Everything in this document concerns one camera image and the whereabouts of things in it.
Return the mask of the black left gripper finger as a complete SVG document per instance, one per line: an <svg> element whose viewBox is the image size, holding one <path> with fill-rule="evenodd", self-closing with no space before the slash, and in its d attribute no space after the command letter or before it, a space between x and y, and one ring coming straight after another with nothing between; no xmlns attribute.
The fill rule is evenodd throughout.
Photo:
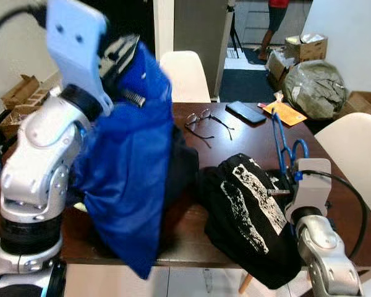
<svg viewBox="0 0 371 297"><path fill-rule="evenodd" d="M132 64L138 48L138 43L125 43L121 46L121 72L124 72Z"/></svg>
<svg viewBox="0 0 371 297"><path fill-rule="evenodd" d="M137 50L140 35L126 34L119 36L117 40L110 43L104 51L105 56L133 56Z"/></svg>

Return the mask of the black smartphone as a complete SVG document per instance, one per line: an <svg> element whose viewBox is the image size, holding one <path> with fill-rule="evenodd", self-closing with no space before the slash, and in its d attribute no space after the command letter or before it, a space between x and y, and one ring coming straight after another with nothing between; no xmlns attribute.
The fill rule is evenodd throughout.
<svg viewBox="0 0 371 297"><path fill-rule="evenodd" d="M231 114L250 125L261 124L267 119L259 111L254 110L248 104L241 101L234 101L227 104L225 110L230 111Z"/></svg>

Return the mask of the black white-printed t-shirt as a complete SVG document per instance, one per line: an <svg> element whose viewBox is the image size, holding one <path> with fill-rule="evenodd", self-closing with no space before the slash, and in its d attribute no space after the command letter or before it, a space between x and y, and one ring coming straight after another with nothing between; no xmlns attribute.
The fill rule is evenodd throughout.
<svg viewBox="0 0 371 297"><path fill-rule="evenodd" d="M237 153L197 175L197 201L208 212L203 231L214 247L271 290L301 271L292 223L271 194L277 179Z"/></svg>

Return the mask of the blue garment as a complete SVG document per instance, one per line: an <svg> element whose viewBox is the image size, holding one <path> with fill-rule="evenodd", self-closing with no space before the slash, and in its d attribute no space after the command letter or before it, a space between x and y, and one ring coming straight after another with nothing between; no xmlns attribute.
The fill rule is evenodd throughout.
<svg viewBox="0 0 371 297"><path fill-rule="evenodd" d="M87 134L74 164L77 192L99 238L148 279L154 266L163 215L171 130L171 83L145 43L119 85L146 97L143 107L115 104Z"/></svg>

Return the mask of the yellow paper packet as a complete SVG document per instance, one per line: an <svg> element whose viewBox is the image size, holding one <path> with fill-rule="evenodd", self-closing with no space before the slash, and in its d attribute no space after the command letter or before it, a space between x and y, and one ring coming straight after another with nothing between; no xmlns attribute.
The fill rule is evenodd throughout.
<svg viewBox="0 0 371 297"><path fill-rule="evenodd" d="M259 103L258 106L270 115L278 115L279 119L288 126L294 126L306 121L307 116L302 115L296 111L295 108L290 107L289 104L283 102L284 95L282 94L282 91L274 93L274 98L275 101L268 104Z"/></svg>

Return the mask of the black eyeglasses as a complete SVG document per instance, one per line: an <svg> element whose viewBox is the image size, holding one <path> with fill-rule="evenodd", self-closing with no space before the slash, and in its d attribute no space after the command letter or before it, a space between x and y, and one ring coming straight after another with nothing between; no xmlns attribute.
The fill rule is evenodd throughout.
<svg viewBox="0 0 371 297"><path fill-rule="evenodd" d="M199 114L192 113L188 115L186 122L184 124L184 128L188 130L192 135L197 136L202 142L204 142L209 148L211 148L211 145L207 141L208 139L213 139L214 136L201 136L200 134L196 133L194 130L194 127L196 127L197 124L199 124L202 121L207 121L210 119L211 121L217 122L221 124L228 132L228 136L230 141L234 140L234 137L232 135L232 131L234 130L233 127L229 127L225 122L222 121L219 117L213 115L211 110L209 108L205 108L205 110L202 110Z"/></svg>

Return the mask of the grey plastic bag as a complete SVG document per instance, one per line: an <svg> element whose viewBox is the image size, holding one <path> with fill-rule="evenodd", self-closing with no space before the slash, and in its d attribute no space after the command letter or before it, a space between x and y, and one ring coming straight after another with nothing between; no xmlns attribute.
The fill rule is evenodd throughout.
<svg viewBox="0 0 371 297"><path fill-rule="evenodd" d="M317 121L338 115L349 96L338 69L324 60L291 67L282 81L282 92L293 108Z"/></svg>

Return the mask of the cardboard box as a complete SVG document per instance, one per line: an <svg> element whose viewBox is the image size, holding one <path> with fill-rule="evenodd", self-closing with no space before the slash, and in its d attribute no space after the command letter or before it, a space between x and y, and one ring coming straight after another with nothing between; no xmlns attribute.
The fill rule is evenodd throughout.
<svg viewBox="0 0 371 297"><path fill-rule="evenodd" d="M7 110L18 105L40 106L45 100L46 93L39 93L40 82L35 76L22 74L21 78L21 82L1 97Z"/></svg>
<svg viewBox="0 0 371 297"><path fill-rule="evenodd" d="M61 87L39 88L35 93L23 97L13 97L9 102L9 115L0 121L0 131L5 136L15 136L22 121L42 107L52 95L61 93Z"/></svg>
<svg viewBox="0 0 371 297"><path fill-rule="evenodd" d="M284 55L295 59L295 62L326 59L328 38L319 33L306 33L300 36L287 37Z"/></svg>
<svg viewBox="0 0 371 297"><path fill-rule="evenodd" d="M292 67L294 62L295 59L286 57L284 51L275 49L268 54L265 68L273 77L280 79L288 68Z"/></svg>

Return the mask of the dark blue floor mat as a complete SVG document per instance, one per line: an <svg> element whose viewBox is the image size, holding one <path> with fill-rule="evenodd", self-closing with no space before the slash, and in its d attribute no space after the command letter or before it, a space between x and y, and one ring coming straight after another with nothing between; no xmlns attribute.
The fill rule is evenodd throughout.
<svg viewBox="0 0 371 297"><path fill-rule="evenodd" d="M271 103L276 101L275 93L266 70L225 69L218 97L225 103Z"/></svg>

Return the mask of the standing person red shirt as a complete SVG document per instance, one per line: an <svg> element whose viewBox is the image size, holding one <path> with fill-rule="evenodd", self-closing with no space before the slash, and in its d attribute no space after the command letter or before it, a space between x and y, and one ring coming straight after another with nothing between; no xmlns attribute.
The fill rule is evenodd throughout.
<svg viewBox="0 0 371 297"><path fill-rule="evenodd" d="M262 61L267 61L268 59L268 46L270 45L273 35L278 31L279 26L281 26L282 20L284 20L290 0L267 0L267 2L268 28L262 39L261 46L257 51L257 57Z"/></svg>

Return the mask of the black robot torso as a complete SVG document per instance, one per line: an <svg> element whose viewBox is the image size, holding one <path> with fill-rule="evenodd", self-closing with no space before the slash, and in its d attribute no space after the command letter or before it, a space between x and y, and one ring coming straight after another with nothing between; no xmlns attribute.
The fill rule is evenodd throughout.
<svg viewBox="0 0 371 297"><path fill-rule="evenodd" d="M41 297L64 297L67 275L67 263L61 258L50 260L49 283L43 290Z"/></svg>

